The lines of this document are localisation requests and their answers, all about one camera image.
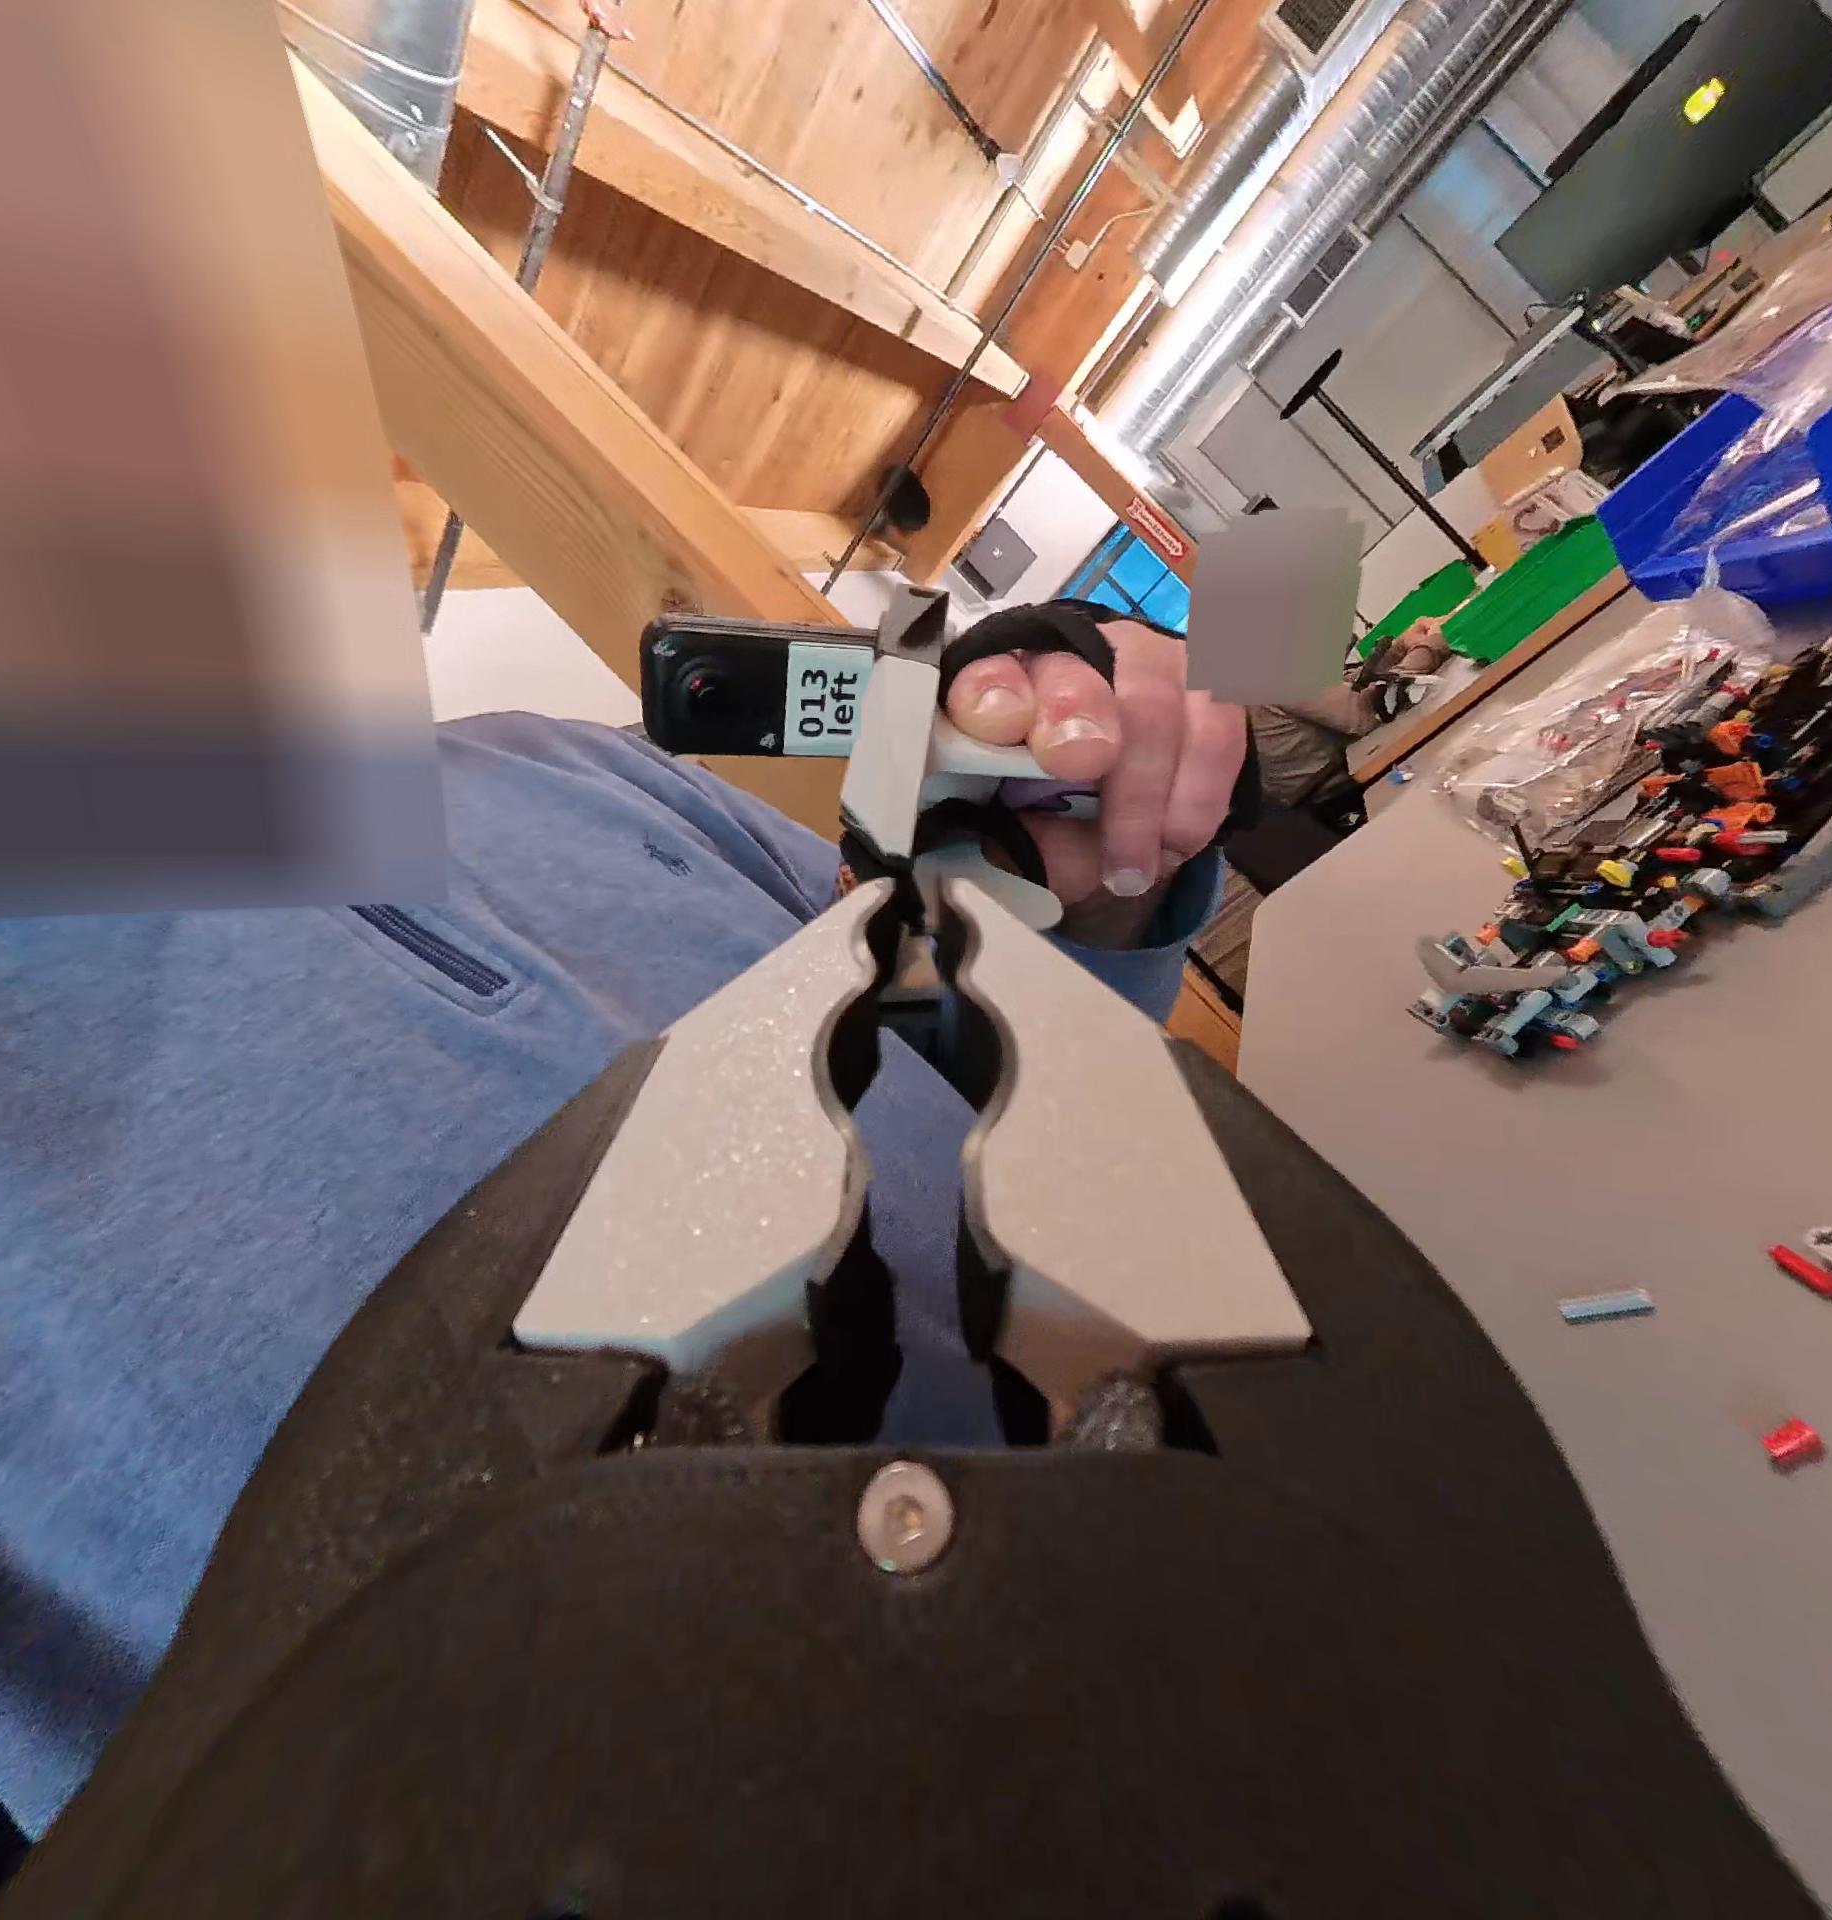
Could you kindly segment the green storage bin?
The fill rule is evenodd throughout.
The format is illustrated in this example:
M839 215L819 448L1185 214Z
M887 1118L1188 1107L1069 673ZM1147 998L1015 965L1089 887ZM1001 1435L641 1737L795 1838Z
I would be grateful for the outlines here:
M1487 665L1619 568L1601 518L1580 515L1532 544L1487 584L1476 583L1465 560L1443 565L1357 641L1355 656L1365 660L1385 639L1436 616L1460 660Z

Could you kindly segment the person's left hand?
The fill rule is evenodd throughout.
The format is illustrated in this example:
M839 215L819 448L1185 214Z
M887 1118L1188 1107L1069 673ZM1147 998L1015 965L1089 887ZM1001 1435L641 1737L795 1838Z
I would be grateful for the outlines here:
M989 614L959 641L971 656L946 689L954 728L1097 794L1091 821L1022 813L1065 907L1058 935L1096 949L1185 938L1204 908L1171 899L1197 878L1219 887L1247 712L1189 685L1185 637L1083 601Z

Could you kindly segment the cardboard box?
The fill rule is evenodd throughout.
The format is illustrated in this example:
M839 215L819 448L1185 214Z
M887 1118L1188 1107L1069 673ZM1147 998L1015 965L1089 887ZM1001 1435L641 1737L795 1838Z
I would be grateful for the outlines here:
M1451 527L1492 570L1507 570L1567 525L1592 518L1605 490L1581 466L1581 437L1567 397L1553 397L1484 460L1436 497Z

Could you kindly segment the wooden ceiling beams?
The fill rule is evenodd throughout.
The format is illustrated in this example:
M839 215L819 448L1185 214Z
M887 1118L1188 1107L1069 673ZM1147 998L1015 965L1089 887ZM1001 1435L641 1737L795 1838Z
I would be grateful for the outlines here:
M1134 254L1263 74L1265 4L605 4L536 297L828 572L914 460L929 580L1144 294Z

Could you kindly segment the blue storage bin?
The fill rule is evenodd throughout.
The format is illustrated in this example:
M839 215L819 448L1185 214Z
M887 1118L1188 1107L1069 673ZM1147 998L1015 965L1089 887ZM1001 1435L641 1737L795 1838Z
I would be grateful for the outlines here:
M1832 600L1832 299L1599 508L1651 601L1707 577L1764 609Z

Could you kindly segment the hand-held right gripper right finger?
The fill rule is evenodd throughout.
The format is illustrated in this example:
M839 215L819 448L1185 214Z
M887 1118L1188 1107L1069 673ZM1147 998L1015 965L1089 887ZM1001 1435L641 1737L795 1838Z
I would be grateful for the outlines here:
M967 875L941 881L962 1144L959 1312L1046 1434L1161 1404L1191 1363L1300 1357L1313 1325L1161 1022Z

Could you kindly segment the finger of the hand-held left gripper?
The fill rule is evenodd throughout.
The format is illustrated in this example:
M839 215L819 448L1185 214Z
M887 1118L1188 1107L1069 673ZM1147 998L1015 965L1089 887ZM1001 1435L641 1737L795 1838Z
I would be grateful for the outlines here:
M1047 776L1025 748L933 733L917 799L917 875L967 878L995 897L1051 897L1025 815L1092 824L1096 783Z
M931 660L879 660L869 677L844 774L844 865L897 875L917 851L941 670Z

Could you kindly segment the person's blue clothing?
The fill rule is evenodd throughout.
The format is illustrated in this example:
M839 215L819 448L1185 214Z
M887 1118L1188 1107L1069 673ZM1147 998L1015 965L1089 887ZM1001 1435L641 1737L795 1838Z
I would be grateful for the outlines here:
M0 1805L37 1840L382 1278L839 849L526 712L435 728L433 904L0 918Z

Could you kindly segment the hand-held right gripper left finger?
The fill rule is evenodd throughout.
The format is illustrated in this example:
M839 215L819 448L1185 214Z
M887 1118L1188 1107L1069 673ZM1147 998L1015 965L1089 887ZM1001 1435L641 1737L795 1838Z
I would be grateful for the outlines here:
M871 929L894 908L891 881L859 883L666 1029L516 1345L658 1360L774 1434L814 1360L809 1289L862 1222L871 1164L830 1047L879 985Z

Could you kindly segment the silver ventilation duct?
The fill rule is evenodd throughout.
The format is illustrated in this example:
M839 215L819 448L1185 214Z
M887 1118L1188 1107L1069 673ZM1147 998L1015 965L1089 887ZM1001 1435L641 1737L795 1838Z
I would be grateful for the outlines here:
M1265 17L1266 58L1137 245L1163 308L1101 402L1109 433L1157 454L1287 297L1456 140L1565 4L1352 4L1315 64Z

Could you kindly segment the partly built lego model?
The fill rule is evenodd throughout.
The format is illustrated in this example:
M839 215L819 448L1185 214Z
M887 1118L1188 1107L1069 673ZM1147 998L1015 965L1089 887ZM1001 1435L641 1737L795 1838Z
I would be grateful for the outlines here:
M1410 1019L1512 1062L1571 1054L1725 917L1783 922L1832 887L1832 629L1798 652L1774 634L1750 685L1645 749L1644 776L1576 827L1502 840L1487 922L1418 941Z

